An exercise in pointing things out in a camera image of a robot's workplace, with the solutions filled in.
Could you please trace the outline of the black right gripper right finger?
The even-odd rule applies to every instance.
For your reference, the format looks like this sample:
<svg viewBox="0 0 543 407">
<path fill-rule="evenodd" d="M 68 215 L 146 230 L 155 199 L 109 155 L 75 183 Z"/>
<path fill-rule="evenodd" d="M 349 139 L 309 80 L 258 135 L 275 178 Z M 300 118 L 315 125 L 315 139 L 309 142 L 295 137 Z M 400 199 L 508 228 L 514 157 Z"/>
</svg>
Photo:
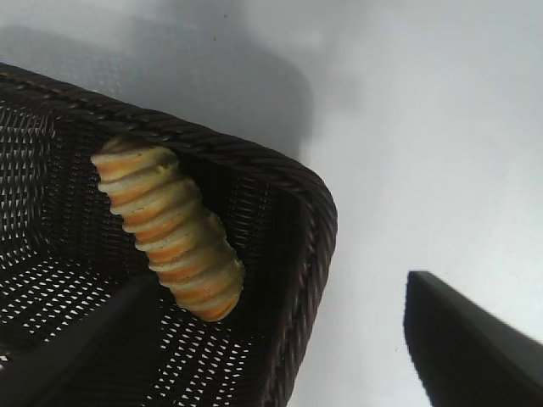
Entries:
<svg viewBox="0 0 543 407">
<path fill-rule="evenodd" d="M 409 273 L 403 326 L 431 405 L 542 404 L 541 343 L 432 273 Z"/>
</svg>

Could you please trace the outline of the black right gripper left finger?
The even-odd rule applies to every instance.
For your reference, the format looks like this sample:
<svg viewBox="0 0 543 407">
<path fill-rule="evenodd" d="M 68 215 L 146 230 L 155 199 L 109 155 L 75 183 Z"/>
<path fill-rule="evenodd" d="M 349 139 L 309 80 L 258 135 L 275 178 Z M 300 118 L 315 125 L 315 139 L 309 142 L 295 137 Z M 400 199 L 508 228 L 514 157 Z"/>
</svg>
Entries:
<svg viewBox="0 0 543 407">
<path fill-rule="evenodd" d="M 131 279 L 105 304 L 1 371 L 3 406 L 139 406 L 160 353 L 160 288 Z"/>
</svg>

